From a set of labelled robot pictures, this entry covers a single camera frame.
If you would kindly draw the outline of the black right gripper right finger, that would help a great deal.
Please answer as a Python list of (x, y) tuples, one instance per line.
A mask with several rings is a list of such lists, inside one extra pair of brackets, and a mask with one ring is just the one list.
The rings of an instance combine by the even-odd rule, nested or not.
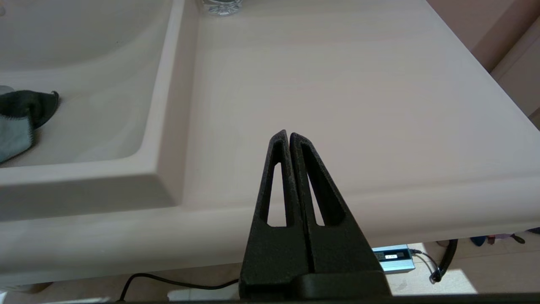
[(308, 273), (294, 280), (298, 295), (390, 296), (382, 267), (312, 142), (292, 133), (290, 152), (308, 248)]

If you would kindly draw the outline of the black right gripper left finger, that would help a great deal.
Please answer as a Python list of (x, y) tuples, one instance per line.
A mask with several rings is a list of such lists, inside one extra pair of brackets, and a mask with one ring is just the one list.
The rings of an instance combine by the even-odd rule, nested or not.
[[(308, 296), (310, 273), (304, 204), (285, 130), (271, 137), (240, 273), (241, 296)], [(286, 224), (269, 225), (274, 171), (281, 165)]]

